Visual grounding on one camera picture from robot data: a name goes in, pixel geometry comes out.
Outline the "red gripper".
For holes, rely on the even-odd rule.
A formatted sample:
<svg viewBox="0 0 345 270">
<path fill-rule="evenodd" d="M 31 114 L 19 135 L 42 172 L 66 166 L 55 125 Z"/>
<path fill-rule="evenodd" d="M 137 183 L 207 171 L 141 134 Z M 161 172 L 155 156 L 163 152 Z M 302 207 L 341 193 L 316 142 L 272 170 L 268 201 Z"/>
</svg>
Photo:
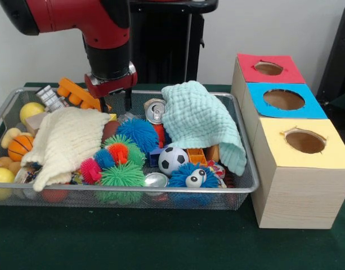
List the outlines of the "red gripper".
<svg viewBox="0 0 345 270">
<path fill-rule="evenodd" d="M 101 112 L 109 114 L 111 110 L 104 97 L 121 90 L 125 90 L 125 109 L 132 108 L 132 87 L 137 84 L 137 71 L 132 62 L 129 63 L 128 73 L 120 78 L 104 80 L 88 73 L 84 75 L 84 82 L 89 93 L 100 99 Z"/>
</svg>

